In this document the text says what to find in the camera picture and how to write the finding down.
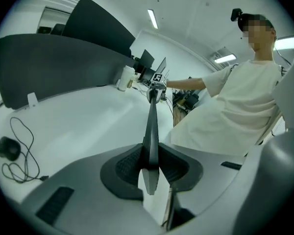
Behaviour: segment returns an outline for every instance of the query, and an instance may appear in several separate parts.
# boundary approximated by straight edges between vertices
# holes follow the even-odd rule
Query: ceiling
[[[276,28],[278,37],[294,35],[294,24],[276,0],[106,0],[126,13],[140,30],[169,37],[196,54],[209,59],[226,47],[238,60],[252,58],[246,39],[231,22],[233,8],[244,13],[264,14]],[[147,9],[153,9],[159,29],[154,29]],[[281,54],[293,60],[294,50]]]

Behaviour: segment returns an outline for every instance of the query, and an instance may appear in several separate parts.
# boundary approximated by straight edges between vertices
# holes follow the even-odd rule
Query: white t-shirt
[[[274,61],[246,61],[202,78],[211,97],[172,130],[167,141],[211,153],[241,155],[266,129],[275,101],[271,93],[281,80]]]

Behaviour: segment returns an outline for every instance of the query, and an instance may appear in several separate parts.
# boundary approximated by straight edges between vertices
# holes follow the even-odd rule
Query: white cup
[[[131,68],[129,66],[125,66],[123,68],[121,79],[120,79],[120,82],[118,85],[119,91],[125,92],[125,90],[127,88],[127,84],[129,83],[129,81],[131,80],[131,78],[134,74],[135,74],[134,68]]]

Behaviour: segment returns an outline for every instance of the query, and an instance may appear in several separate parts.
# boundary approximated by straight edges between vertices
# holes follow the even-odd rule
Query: white clip
[[[33,107],[38,106],[38,100],[37,100],[35,92],[28,94],[27,100],[28,100],[29,108],[33,108]]]

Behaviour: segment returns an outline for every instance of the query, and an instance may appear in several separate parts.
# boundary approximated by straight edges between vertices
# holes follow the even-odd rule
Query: ceiling light
[[[155,14],[154,14],[153,10],[148,10],[148,13],[149,13],[149,16],[150,16],[150,19],[151,19],[153,26],[157,29],[158,25],[157,25],[157,21],[156,21]]]
[[[218,58],[218,59],[215,60],[215,62],[217,64],[219,64],[219,63],[231,61],[231,60],[234,60],[234,59],[236,59],[236,56],[234,56],[233,54],[231,54],[231,55],[228,55],[228,56],[225,56],[225,57],[222,57],[222,58]]]
[[[275,41],[274,49],[294,49],[294,37],[279,39]]]

